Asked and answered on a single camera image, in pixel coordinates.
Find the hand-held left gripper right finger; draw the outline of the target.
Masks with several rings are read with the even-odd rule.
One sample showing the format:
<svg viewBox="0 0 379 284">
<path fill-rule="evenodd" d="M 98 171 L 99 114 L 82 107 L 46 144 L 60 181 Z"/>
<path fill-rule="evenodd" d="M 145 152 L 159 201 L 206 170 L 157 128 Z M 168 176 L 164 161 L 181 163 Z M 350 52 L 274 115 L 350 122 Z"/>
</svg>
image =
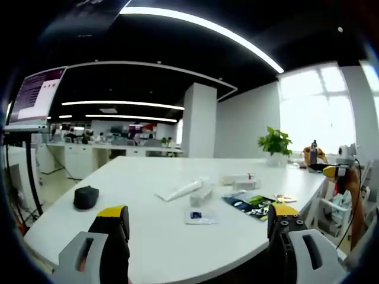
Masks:
<svg viewBox="0 0 379 284">
<path fill-rule="evenodd" d="M 267 237 L 267 265 L 278 283 L 338 283 L 346 276 L 335 246 L 286 204 L 269 206 Z"/>
</svg>

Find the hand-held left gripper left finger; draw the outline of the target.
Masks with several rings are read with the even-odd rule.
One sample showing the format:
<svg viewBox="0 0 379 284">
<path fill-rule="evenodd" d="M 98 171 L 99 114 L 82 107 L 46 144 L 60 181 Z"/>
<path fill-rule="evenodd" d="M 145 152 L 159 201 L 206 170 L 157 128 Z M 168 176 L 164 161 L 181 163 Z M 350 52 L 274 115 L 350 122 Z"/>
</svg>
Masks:
<svg viewBox="0 0 379 284">
<path fill-rule="evenodd" d="M 58 283 L 130 283 L 129 211 L 106 208 L 59 253 Z"/>
</svg>

